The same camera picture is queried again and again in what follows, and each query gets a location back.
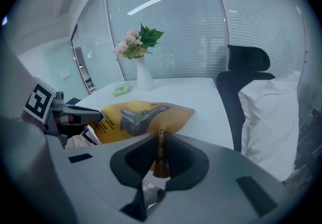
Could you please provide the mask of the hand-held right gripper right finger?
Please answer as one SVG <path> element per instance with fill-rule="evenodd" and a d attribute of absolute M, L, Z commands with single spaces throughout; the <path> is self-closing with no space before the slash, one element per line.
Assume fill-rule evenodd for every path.
<path fill-rule="evenodd" d="M 169 164 L 186 163 L 195 150 L 202 160 L 167 185 L 186 184 L 204 171 L 189 189 L 166 190 L 153 207 L 148 224 L 277 224 L 288 212 L 292 195 L 272 175 L 240 153 L 184 135 L 165 134 Z"/>

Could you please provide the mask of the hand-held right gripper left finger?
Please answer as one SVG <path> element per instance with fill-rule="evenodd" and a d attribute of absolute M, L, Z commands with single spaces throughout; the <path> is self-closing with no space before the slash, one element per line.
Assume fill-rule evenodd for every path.
<path fill-rule="evenodd" d="M 73 163 L 85 182 L 111 207 L 121 210 L 131 204 L 137 189 L 122 185 L 110 168 L 110 160 L 114 153 L 141 142 L 148 135 L 101 144 L 96 138 L 94 143 L 87 141 L 82 135 L 73 136 L 68 140 L 66 149 L 69 155 L 89 154 L 92 157 Z"/>

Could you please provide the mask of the white cloth on chair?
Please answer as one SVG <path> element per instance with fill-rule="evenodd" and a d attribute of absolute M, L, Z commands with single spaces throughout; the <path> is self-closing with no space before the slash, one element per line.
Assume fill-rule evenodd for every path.
<path fill-rule="evenodd" d="M 297 86 L 300 72 L 284 78 L 254 80 L 238 97 L 245 121 L 241 154 L 278 181 L 293 171 L 299 137 Z"/>

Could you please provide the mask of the light green box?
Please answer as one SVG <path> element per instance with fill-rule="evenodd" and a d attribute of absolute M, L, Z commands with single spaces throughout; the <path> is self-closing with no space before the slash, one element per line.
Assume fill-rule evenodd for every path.
<path fill-rule="evenodd" d="M 127 94 L 130 91 L 130 84 L 128 82 L 116 82 L 112 91 L 114 97 Z"/>

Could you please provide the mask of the black office chair with headrest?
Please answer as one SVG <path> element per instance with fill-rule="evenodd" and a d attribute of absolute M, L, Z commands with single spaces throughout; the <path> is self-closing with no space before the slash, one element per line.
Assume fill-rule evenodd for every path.
<path fill-rule="evenodd" d="M 216 87 L 221 96 L 230 125 L 233 147 L 241 152 L 242 127 L 245 115 L 238 97 L 239 91 L 254 80 L 271 80 L 268 54 L 257 47 L 228 45 L 228 71 L 217 75 Z"/>

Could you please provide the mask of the white standing desk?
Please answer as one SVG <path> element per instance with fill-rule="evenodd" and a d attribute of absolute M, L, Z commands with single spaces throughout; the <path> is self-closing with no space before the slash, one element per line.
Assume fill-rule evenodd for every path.
<path fill-rule="evenodd" d="M 105 106 L 127 101 L 164 102 L 195 110 L 179 134 L 233 149 L 229 121 L 220 94 L 211 78 L 155 79 L 149 92 L 139 89 L 136 81 L 129 81 L 130 91 L 114 97 L 119 83 L 111 83 L 81 100 L 78 105 L 102 110 Z"/>

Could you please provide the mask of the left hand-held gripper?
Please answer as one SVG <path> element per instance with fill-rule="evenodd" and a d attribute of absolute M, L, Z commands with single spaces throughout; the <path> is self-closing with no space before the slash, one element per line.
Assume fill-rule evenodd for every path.
<path fill-rule="evenodd" d="M 102 111 L 66 104 L 63 92 L 57 92 L 36 76 L 33 79 L 36 86 L 25 105 L 24 121 L 37 126 L 45 135 L 56 136 L 62 147 L 72 137 L 63 125 L 87 125 L 105 119 Z"/>

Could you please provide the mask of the pink flower bouquet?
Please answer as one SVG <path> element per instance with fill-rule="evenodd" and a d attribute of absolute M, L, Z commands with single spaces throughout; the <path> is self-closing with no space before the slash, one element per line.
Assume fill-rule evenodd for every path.
<path fill-rule="evenodd" d="M 117 56 L 125 59 L 142 58 L 149 52 L 149 48 L 154 48 L 164 32 L 156 28 L 151 29 L 148 26 L 140 24 L 140 29 L 129 29 L 126 34 L 118 41 L 114 49 Z"/>

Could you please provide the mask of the white vase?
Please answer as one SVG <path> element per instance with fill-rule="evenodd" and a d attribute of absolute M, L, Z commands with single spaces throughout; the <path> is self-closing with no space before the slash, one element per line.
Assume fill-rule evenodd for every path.
<path fill-rule="evenodd" d="M 135 59 L 137 66 L 137 84 L 143 92 L 149 92 L 154 88 L 153 78 L 145 66 L 144 57 Z"/>

